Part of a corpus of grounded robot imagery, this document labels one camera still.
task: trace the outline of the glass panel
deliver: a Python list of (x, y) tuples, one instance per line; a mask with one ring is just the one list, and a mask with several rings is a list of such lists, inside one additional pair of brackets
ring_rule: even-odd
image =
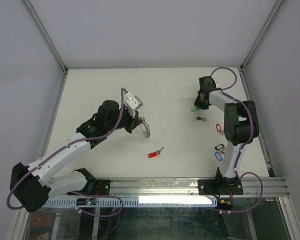
[[(255, 198), (234, 198), (232, 210)], [(85, 208), (108, 215), (117, 208)], [(203, 207), (125, 207), (98, 219), (75, 209), (41, 209), (29, 217), (26, 240), (288, 240), (276, 199), (263, 199), (248, 213), (223, 213)]]

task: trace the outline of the white tabletop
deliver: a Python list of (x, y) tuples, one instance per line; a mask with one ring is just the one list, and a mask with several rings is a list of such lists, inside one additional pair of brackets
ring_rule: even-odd
[[(86, 168), (95, 177), (168, 178), (214, 177), (220, 162), (215, 146), (227, 145), (223, 128), (224, 113), (214, 106), (191, 112), (199, 90), (199, 78), (214, 68), (130, 68), (70, 70), (51, 134), (48, 153), (71, 136), (81, 123), (98, 111), (105, 100), (120, 103), (120, 88), (130, 90), (143, 101), (139, 115), (146, 118), (151, 136), (145, 138), (139, 127), (132, 134), (116, 130), (94, 149), (64, 167), (57, 176)], [(246, 100), (238, 70), (237, 84), (226, 92)], [(226, 70), (213, 75), (217, 87), (232, 84), (234, 76)], [(212, 122), (202, 122), (196, 117)], [(148, 154), (164, 149), (160, 157)], [(256, 138), (242, 159), (239, 173), (254, 172), (268, 177), (260, 142)]]

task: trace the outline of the gray wall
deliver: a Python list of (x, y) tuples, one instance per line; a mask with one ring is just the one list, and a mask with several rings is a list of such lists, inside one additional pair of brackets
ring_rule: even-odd
[(270, 157), (286, 178), (300, 221), (300, 0), (285, 1), (246, 78)]
[(71, 67), (240, 65), (276, 0), (31, 0)]
[(39, 157), (62, 71), (20, 0), (0, 0), (0, 240), (12, 167)]

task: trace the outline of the robotic arm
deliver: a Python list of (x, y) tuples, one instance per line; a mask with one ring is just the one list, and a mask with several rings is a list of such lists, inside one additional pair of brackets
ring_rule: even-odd
[[(143, 106), (142, 101), (127, 90), (124, 91), (124, 96), (123, 111), (118, 124), (119, 104), (113, 100), (106, 100), (98, 108), (97, 113), (82, 123), (76, 132), (52, 153), (27, 166), (18, 163), (13, 167), (10, 190), (28, 174), (13, 192), (28, 212), (32, 213), (38, 210), (49, 198), (71, 191), (80, 191), (83, 194), (91, 193), (96, 178), (85, 168), (74, 170), (69, 175), (53, 176), (79, 155), (88, 152), (107, 139), (106, 136), (100, 139), (91, 138), (108, 134), (116, 125), (116, 130), (124, 128), (131, 134), (132, 130), (143, 122), (138, 113), (138, 109)], [(35, 170), (29, 174), (28, 169)]]
[[(230, 190), (235, 195), (242, 195), (242, 185), (237, 171), (239, 170), (242, 157), (253, 139), (259, 135), (259, 124), (255, 103), (252, 100), (241, 102), (216, 87), (212, 76), (199, 78), (200, 90), (194, 105), (202, 110), (209, 106), (216, 106), (224, 112), (224, 135), (227, 139), (226, 152), (220, 167), (217, 168), (214, 180), (201, 180), (199, 186), (202, 195), (229, 194)], [(248, 119), (251, 115), (253, 136), (250, 142), (251, 125)]]

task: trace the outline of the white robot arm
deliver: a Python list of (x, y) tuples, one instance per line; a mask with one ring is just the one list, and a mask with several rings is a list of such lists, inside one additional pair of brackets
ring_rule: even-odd
[(123, 91), (124, 104), (121, 104), (121, 109), (116, 101), (104, 101), (98, 112), (82, 123), (76, 132), (52, 153), (27, 166), (18, 163), (13, 167), (10, 190), (28, 212), (38, 210), (52, 197), (72, 191), (91, 193), (96, 178), (85, 168), (74, 170), (69, 175), (54, 175), (79, 155), (104, 141), (114, 130), (124, 128), (128, 133), (132, 133), (132, 130), (143, 122), (138, 113), (138, 109), (143, 105), (142, 101), (130, 91)]
[(203, 189), (199, 191), (202, 195), (211, 193), (227, 195), (230, 191), (235, 195), (242, 195), (238, 170), (244, 152), (259, 135), (255, 103), (252, 100), (242, 102), (231, 97), (216, 87), (211, 76), (199, 78), (199, 84), (200, 90), (194, 105), (202, 110), (216, 106), (224, 112), (224, 135), (228, 141), (224, 158), (217, 168), (214, 180), (200, 180), (199, 186), (203, 186)]

